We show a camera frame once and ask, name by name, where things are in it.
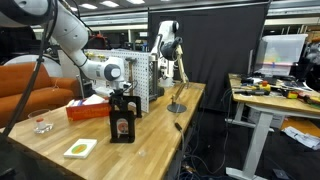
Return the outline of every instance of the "black backdrop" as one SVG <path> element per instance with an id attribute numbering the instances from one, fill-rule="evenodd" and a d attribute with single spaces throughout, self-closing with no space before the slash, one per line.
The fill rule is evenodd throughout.
<path id="1" fill-rule="evenodd" d="M 183 62 L 190 82 L 207 84 L 204 108 L 224 111 L 223 93 L 229 88 L 228 73 L 246 74 L 249 52 L 257 49 L 269 3 L 237 5 L 206 10 L 150 11 L 149 49 L 159 23 L 176 20 L 176 36 L 183 38 Z"/>

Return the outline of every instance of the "wooden table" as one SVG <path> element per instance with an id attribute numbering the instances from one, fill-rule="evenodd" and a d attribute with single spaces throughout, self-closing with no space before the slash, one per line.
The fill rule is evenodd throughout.
<path id="1" fill-rule="evenodd" d="M 183 113 L 167 110 L 177 87 L 166 89 L 164 96 L 150 103 L 150 113 L 136 119 L 136 138 L 132 144 L 109 142 L 109 117 L 68 122 L 65 107 L 47 115 L 54 123 L 51 131 L 35 134 L 34 122 L 29 119 L 17 123 L 9 137 L 17 146 L 48 160 L 75 179 L 163 179 L 181 142 L 181 133 L 174 123 L 186 130 L 204 88 L 204 84 L 190 83 L 182 91 L 178 103 L 187 107 Z M 98 143 L 86 159 L 64 158 L 63 153 L 79 138 L 97 139 Z"/>
<path id="2" fill-rule="evenodd" d="M 231 87 L 240 85 L 240 78 L 236 74 L 229 74 L 229 80 Z M 315 91 L 311 92 L 311 94 L 320 96 L 320 94 Z M 236 179 L 264 179 L 256 176 L 255 171 L 267 134 L 269 131 L 273 131 L 273 129 L 270 129 L 270 124 L 274 114 L 320 119 L 320 109 L 313 108 L 297 99 L 274 96 L 244 96 L 233 93 L 233 100 L 238 102 L 237 113 L 234 119 L 226 119 L 226 121 L 254 128 L 243 170 L 240 171 L 234 168 L 226 168 L 226 173 Z M 241 121 L 244 105 L 261 111 L 257 124 Z"/>

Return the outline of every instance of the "orange box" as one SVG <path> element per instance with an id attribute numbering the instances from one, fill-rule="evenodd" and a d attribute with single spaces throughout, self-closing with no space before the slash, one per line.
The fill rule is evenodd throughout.
<path id="1" fill-rule="evenodd" d="M 69 121 L 78 121 L 96 117 L 109 116 L 109 103 L 66 107 Z"/>

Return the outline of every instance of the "couch cushion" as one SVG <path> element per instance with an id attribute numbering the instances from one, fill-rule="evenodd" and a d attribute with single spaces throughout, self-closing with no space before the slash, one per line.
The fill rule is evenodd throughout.
<path id="1" fill-rule="evenodd" d="M 20 97 L 21 94 L 0 98 L 0 128 L 4 127 L 11 118 Z M 28 114 L 33 111 L 39 109 L 56 109 L 68 104 L 71 99 L 73 99 L 73 92 L 67 89 L 43 88 L 34 90 L 29 97 L 19 121 L 27 119 Z"/>
<path id="2" fill-rule="evenodd" d="M 0 66 L 0 97 L 21 94 L 29 83 L 34 67 L 35 62 Z M 33 89 L 50 86 L 52 86 L 50 77 L 41 64 Z"/>

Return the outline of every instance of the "lamp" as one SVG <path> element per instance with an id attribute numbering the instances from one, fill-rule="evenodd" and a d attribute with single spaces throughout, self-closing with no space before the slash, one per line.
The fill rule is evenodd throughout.
<path id="1" fill-rule="evenodd" d="M 171 112 L 174 112 L 174 113 L 182 113 L 187 110 L 186 106 L 176 103 L 183 88 L 185 87 L 185 85 L 187 84 L 187 81 L 188 81 L 187 77 L 185 75 L 185 72 L 184 72 L 184 67 L 183 67 L 183 62 L 182 62 L 183 52 L 182 52 L 182 48 L 181 48 L 180 44 L 182 44 L 182 38 L 176 37 L 173 42 L 165 43 L 160 49 L 161 54 L 167 60 L 178 61 L 179 73 L 180 73 L 182 83 L 180 84 L 180 87 L 177 90 L 177 92 L 174 95 L 172 95 L 172 97 L 171 97 L 172 103 L 167 106 L 167 109 Z"/>

